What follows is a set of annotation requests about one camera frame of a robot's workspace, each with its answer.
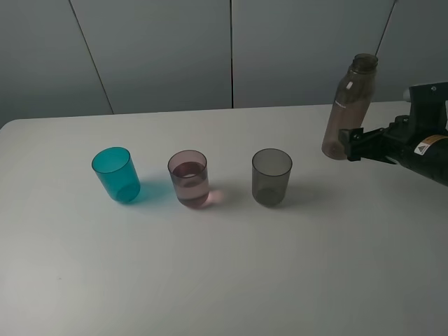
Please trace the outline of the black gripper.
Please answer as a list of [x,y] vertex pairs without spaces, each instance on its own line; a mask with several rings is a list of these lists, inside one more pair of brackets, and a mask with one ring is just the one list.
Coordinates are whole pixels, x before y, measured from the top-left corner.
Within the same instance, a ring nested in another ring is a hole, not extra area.
[[391,165],[417,165],[420,161],[420,154],[414,152],[420,143],[415,117],[396,117],[386,130],[340,129],[338,139],[350,162],[365,158]]

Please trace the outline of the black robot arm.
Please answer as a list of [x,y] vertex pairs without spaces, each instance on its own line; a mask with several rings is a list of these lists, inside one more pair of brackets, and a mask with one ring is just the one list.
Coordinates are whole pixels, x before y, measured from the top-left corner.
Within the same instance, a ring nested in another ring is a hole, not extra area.
[[374,160],[400,165],[444,186],[447,185],[447,133],[425,131],[406,138],[410,123],[398,116],[387,128],[365,132],[341,129],[338,137],[348,161]]

